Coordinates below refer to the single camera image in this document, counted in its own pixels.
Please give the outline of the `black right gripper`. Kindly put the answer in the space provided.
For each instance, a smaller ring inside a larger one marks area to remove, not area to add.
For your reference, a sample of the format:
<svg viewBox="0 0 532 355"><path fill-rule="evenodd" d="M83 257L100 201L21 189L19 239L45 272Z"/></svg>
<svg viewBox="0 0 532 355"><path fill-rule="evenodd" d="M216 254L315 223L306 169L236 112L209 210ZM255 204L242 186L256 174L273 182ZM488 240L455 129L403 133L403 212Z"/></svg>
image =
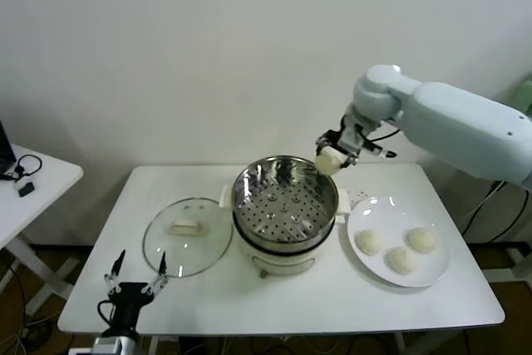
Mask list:
<svg viewBox="0 0 532 355"><path fill-rule="evenodd" d="M316 140L316 155L321 155L326 148L337 149L337 145L342 149L340 152L345 156L340 168L345 169L358 162L358 151L365 144L366 137L362 127L348 120L341 121L340 131L328 130Z"/></svg>

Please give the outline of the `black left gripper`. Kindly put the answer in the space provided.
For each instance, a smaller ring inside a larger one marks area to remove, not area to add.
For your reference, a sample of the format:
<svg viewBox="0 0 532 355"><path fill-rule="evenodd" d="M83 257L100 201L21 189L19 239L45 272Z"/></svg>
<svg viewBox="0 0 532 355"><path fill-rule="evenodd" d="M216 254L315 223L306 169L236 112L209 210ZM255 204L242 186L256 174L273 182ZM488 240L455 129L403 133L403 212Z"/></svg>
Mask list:
<svg viewBox="0 0 532 355"><path fill-rule="evenodd" d="M165 253L162 254L157 277L147 283L119 283L118 275L126 251L123 249L114 261L111 271L104 275L109 300L115 307L109 329L113 333L136 332L140 311L152 302L152 295L157 295L168 283Z"/></svg>

